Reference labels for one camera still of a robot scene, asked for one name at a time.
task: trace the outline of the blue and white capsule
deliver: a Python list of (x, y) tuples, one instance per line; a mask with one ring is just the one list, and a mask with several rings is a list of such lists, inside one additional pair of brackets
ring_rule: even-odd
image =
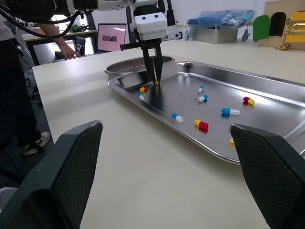
[(208, 100), (208, 96), (206, 94), (204, 96), (201, 96), (198, 98), (199, 103), (202, 103), (203, 101), (206, 101), (206, 100)]
[(141, 99), (142, 101), (145, 99), (143, 94), (139, 94), (139, 99)]
[(176, 113), (172, 114), (172, 118), (177, 120), (179, 123), (183, 123), (183, 118)]
[(200, 86), (197, 91), (198, 91), (198, 93), (203, 92), (203, 86)]
[(221, 110), (221, 112), (225, 115), (240, 115), (239, 110), (234, 110), (234, 109), (230, 109), (230, 108), (223, 108)]

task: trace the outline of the laptop screen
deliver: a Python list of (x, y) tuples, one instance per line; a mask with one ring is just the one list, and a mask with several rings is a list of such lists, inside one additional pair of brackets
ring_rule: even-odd
[(126, 24), (99, 24), (98, 50), (118, 51), (125, 44)]

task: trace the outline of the sneaker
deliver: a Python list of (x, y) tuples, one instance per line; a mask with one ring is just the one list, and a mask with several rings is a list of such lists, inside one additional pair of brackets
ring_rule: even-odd
[[(44, 147), (50, 140), (50, 133), (49, 132), (43, 132), (41, 134), (41, 138), (37, 140), (35, 143), (40, 145), (41, 147)], [(31, 145), (25, 145), (23, 147), (23, 154), (28, 156), (37, 153), (38, 149)]]

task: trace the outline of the stainless steel tray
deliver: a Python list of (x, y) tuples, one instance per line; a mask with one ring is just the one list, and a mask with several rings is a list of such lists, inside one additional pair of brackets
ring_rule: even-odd
[[(162, 58), (164, 64), (175, 62), (175, 59), (171, 56), (162, 56)], [(134, 58), (131, 60), (126, 60), (109, 65), (105, 69), (105, 73), (108, 74), (108, 77), (111, 80), (116, 76), (128, 75), (140, 70), (145, 70), (143, 57)]]
[[(143, 85), (148, 91), (141, 101), (138, 96)], [(198, 94), (201, 85), (204, 92)], [(232, 123), (283, 136), (298, 153), (305, 151), (305, 88), (300, 83), (202, 63), (177, 62), (164, 65), (160, 86), (154, 86), (143, 71), (116, 77), (109, 86), (208, 152), (232, 163), (239, 164), (236, 149), (229, 143)], [(209, 96), (208, 101), (197, 103), (196, 98), (203, 94)], [(244, 104), (245, 96), (253, 98), (255, 105)], [(225, 117), (221, 112), (224, 107), (241, 113)], [(172, 113), (182, 116), (184, 122), (172, 119)], [(198, 130), (195, 119), (207, 122), (209, 130)]]

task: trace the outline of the person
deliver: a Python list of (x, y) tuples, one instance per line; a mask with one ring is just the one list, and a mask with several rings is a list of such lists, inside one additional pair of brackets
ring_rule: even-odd
[[(7, 145), (14, 134), (23, 154), (31, 155), (38, 151), (31, 143), (45, 146), (50, 140), (50, 133), (41, 133), (36, 128), (37, 121), (28, 97), (17, 47), (13, 44), (15, 38), (5, 21), (0, 15), (0, 149)], [(54, 25), (40, 24), (40, 27), (48, 35), (57, 34)], [(63, 38), (54, 41), (66, 60), (80, 56)]]

